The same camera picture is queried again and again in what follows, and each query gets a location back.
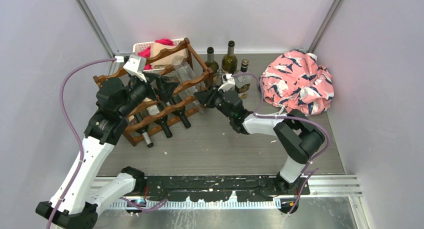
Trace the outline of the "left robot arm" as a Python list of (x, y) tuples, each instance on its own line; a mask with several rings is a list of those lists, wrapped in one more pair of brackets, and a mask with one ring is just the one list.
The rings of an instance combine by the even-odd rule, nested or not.
[(168, 102), (178, 83), (166, 76), (150, 73), (146, 80), (132, 76), (127, 85), (116, 77), (104, 80), (96, 94), (98, 107), (88, 122), (79, 153), (60, 188), (35, 212), (64, 229), (91, 229), (99, 216), (120, 197), (141, 195), (146, 189), (145, 175), (125, 167), (100, 189), (90, 190), (102, 164), (128, 126), (127, 117), (144, 99)]

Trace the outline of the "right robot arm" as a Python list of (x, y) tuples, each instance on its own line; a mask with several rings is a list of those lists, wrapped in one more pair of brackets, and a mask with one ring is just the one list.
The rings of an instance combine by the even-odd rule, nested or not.
[(235, 91), (222, 92), (216, 86), (195, 92), (194, 96), (206, 108), (220, 111), (239, 134), (277, 137), (288, 155), (275, 181), (283, 194), (291, 194), (297, 188), (308, 163), (319, 154), (322, 145), (330, 144), (328, 132), (299, 110), (280, 115), (257, 114), (244, 107)]

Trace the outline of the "clear bottle with dark cap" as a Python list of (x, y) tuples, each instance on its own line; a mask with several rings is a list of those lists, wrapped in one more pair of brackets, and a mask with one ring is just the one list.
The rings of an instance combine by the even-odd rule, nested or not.
[(241, 74), (240, 76), (237, 76), (234, 79), (234, 81), (235, 81), (234, 90), (237, 92), (238, 97), (240, 99), (245, 99), (248, 96), (248, 90), (249, 90), (250, 85), (251, 85), (252, 77), (248, 74), (244, 74), (248, 71), (248, 66), (249, 66), (249, 60), (243, 59), (241, 61), (240, 70), (237, 70), (234, 73), (235, 75)]

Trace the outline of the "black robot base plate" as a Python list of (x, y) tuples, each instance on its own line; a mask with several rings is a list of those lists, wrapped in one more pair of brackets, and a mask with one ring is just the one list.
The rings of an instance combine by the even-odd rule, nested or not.
[(169, 202), (227, 202), (235, 196), (239, 203), (270, 202), (278, 196), (308, 195), (304, 177), (286, 185), (282, 178), (270, 175), (185, 175), (147, 176), (144, 185), (128, 196)]

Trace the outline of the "dark bottle cream label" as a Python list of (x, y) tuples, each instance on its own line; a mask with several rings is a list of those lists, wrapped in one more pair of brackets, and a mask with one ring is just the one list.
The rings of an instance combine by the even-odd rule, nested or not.
[[(147, 109), (147, 112), (149, 113), (150, 116), (156, 116), (159, 113), (161, 113), (164, 110), (164, 106), (161, 102), (159, 102), (158, 104), (155, 105), (151, 105), (149, 106)], [(171, 138), (173, 136), (169, 126), (168, 126), (168, 116), (164, 115), (162, 117), (158, 117), (155, 121), (156, 124), (160, 125), (165, 136), (167, 138)]]

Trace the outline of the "small clear glass bottle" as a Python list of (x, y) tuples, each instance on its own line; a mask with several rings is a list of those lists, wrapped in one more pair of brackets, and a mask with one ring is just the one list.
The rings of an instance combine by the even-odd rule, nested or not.
[(223, 79), (222, 76), (225, 74), (226, 72), (223, 70), (218, 70), (214, 77), (213, 77), (213, 84), (217, 85), (217, 86), (221, 86), (223, 84)]

